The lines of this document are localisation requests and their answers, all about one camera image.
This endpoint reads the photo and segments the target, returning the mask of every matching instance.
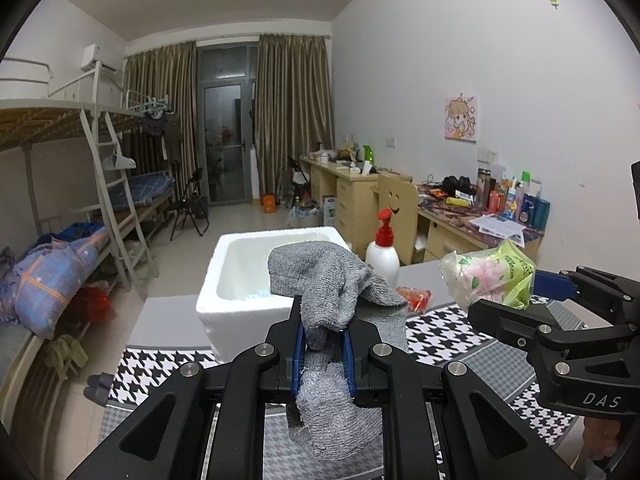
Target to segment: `white bottle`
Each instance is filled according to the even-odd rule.
[[[391,222],[391,209],[382,210],[378,218],[382,220],[382,225],[376,232],[376,241],[371,242],[367,247],[365,263],[391,287],[398,286],[398,274],[400,272],[400,260],[398,253],[394,249],[394,232],[389,222]]]

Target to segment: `curtain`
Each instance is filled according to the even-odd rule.
[[[196,44],[194,41],[172,44],[127,57],[124,89],[156,98],[169,97],[169,107],[180,116],[181,164],[174,168],[178,193],[196,170]],[[136,161],[135,174],[167,168],[162,158],[160,139],[133,131],[125,139],[127,156]]]
[[[334,145],[324,38],[260,37],[255,115],[260,194],[275,194],[288,156]]]

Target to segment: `white foam box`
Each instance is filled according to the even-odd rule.
[[[223,235],[218,240],[196,311],[219,362],[263,343],[273,323],[289,318],[292,298],[270,293],[267,260],[282,245],[324,240],[347,244],[333,227]]]

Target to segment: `houndstooth rug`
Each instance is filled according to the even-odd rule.
[[[534,297],[533,303],[547,304],[546,298]],[[578,330],[583,324],[561,303],[550,302],[549,311],[565,330]],[[417,361],[443,365],[453,359],[464,361],[496,391],[511,408],[550,446],[556,447],[571,428],[576,417],[540,408],[535,395],[539,391],[526,354],[475,332],[457,305],[428,311],[406,322],[409,352]],[[158,349],[127,347],[124,351],[104,414],[100,440],[117,427],[141,404],[153,389],[185,362],[196,361],[208,368],[215,366],[209,348]],[[338,480],[378,478],[382,472],[382,439],[369,448],[337,463],[320,463],[304,455],[289,440],[286,417],[273,413],[265,421],[264,471],[268,480]],[[444,478],[442,456],[437,461]]]

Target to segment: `anime poster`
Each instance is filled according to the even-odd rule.
[[[447,118],[444,136],[446,139],[478,140],[478,104],[475,97],[460,97],[447,100]]]

